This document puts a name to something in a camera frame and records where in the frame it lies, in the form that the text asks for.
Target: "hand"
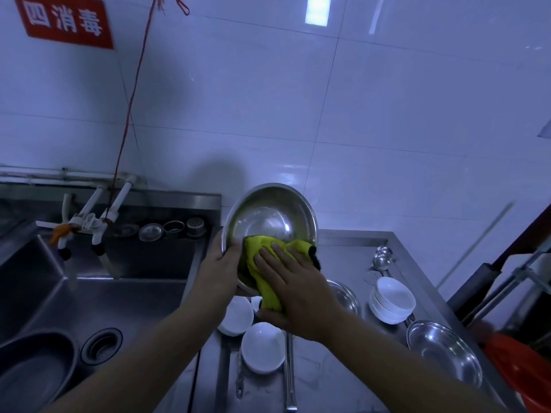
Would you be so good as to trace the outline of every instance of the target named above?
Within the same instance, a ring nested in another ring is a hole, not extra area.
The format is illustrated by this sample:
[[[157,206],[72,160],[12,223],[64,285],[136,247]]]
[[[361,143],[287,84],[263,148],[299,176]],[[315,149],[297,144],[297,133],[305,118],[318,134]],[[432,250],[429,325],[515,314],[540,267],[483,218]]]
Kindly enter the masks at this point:
[[[261,309],[258,317],[301,338],[324,344],[343,313],[327,280],[297,250],[287,248],[296,258],[293,260],[276,243],[272,243],[272,249],[281,262],[263,248],[255,256],[255,264],[286,315]]]
[[[238,241],[232,242],[222,255],[222,231],[218,232],[189,292],[187,299],[199,307],[212,310],[217,325],[224,319],[226,307],[237,288],[240,256],[241,243]]]

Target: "red sign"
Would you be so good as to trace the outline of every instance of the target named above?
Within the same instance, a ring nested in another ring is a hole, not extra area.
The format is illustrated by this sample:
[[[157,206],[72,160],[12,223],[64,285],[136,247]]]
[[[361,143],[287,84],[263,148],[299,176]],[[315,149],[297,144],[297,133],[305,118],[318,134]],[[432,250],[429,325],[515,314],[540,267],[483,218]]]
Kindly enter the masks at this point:
[[[15,0],[31,37],[113,49],[102,0]]]

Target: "red object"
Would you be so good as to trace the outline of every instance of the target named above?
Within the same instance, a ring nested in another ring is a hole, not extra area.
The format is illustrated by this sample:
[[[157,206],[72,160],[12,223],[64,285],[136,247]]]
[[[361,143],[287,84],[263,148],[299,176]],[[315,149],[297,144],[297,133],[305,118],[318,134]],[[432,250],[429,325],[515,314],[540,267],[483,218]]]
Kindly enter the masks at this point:
[[[531,413],[551,413],[551,364],[513,338],[496,333],[484,352]]]
[[[113,49],[102,0],[15,0],[31,37]]]

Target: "white tiled wall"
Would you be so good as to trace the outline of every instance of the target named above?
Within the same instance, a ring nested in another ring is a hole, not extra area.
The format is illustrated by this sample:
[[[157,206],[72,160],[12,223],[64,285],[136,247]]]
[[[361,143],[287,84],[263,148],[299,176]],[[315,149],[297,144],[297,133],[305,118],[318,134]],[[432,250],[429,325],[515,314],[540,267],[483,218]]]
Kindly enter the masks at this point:
[[[149,188],[224,217],[286,183],[321,228],[394,231],[445,298],[551,201],[550,0],[184,1],[154,16],[123,154]],[[1,165],[113,172],[152,0],[105,2],[114,51],[31,39],[0,0]]]

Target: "red string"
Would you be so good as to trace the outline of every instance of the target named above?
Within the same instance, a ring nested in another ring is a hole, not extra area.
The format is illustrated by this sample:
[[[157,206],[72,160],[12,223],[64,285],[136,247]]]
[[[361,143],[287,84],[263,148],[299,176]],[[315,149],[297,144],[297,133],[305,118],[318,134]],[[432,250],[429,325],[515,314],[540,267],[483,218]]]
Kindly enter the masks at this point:
[[[125,132],[122,135],[122,142],[121,142],[121,148],[119,150],[119,156],[117,158],[117,165],[115,166],[115,174],[113,176],[113,181],[111,182],[111,191],[109,193],[109,201],[107,202],[107,212],[109,213],[109,210],[111,209],[111,205],[113,204],[113,194],[115,192],[115,182],[117,180],[117,173],[119,172],[119,164],[121,163],[121,156],[122,156],[122,150],[125,147],[126,137],[128,135],[128,127],[130,126],[130,115],[132,111],[132,103],[134,103],[134,95],[136,94],[136,86],[138,85],[138,76],[141,69],[141,62],[143,61],[143,55],[145,53],[145,44],[147,43],[147,36],[149,34],[149,27],[151,26],[151,20],[153,18],[153,12],[155,11],[155,4],[157,5],[157,8],[159,10],[163,10],[162,4],[164,0],[153,0],[151,4],[151,8],[149,9],[149,16],[147,18],[147,24],[145,25],[145,33],[143,36],[143,44],[141,45],[141,53],[139,56],[138,61],[138,68],[136,69],[136,76],[134,79],[134,88],[132,89],[132,95],[130,96],[130,100],[128,101],[128,111],[126,112],[126,123],[125,123]],[[189,16],[189,7],[184,4],[182,0],[176,0],[176,4],[178,7],[180,7],[180,10],[186,15]],[[105,222],[109,223],[111,220],[105,218]]]

